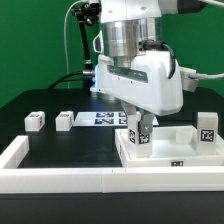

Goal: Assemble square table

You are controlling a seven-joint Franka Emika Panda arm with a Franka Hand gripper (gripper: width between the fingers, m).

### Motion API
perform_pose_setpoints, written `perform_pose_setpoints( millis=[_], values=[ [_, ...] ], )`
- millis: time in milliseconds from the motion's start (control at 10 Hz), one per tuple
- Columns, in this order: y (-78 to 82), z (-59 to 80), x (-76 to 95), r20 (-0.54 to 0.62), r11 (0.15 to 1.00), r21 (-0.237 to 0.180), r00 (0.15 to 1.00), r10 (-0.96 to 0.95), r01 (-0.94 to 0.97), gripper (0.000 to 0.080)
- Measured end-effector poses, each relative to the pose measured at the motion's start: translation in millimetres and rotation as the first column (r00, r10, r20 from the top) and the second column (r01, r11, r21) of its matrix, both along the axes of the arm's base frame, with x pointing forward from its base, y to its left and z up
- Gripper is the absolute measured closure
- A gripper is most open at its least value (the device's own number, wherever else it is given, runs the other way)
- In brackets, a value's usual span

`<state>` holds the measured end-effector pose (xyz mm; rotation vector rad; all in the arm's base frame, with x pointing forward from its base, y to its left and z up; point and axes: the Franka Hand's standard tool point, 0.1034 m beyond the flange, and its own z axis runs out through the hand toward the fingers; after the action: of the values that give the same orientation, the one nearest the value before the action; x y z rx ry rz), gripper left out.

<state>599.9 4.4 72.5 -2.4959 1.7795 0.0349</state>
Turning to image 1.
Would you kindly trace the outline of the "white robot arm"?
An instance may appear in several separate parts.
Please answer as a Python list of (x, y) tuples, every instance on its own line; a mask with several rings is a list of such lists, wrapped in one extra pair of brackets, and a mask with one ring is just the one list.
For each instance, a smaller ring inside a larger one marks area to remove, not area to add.
[(98, 54), (94, 69), (96, 92), (123, 102), (129, 124), (141, 134), (152, 132), (155, 115), (180, 111), (183, 92), (206, 80), (200, 74), (181, 68), (172, 48), (160, 39), (160, 19), (167, 14), (190, 14), (206, 5), (224, 8), (218, 0), (81, 0), (74, 10), (86, 22), (100, 23), (93, 41)]

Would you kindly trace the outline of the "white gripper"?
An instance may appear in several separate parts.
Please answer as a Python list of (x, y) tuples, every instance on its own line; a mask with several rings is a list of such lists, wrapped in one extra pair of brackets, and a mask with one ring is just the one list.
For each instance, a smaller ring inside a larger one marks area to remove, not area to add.
[(146, 110), (140, 112), (139, 130), (148, 135), (153, 131), (155, 115), (177, 113), (183, 105), (179, 66), (171, 78), (170, 69), (167, 51), (147, 51), (145, 55), (135, 57), (130, 68), (115, 67), (112, 58), (100, 55), (97, 90), (122, 100), (127, 116), (136, 114), (135, 106)]

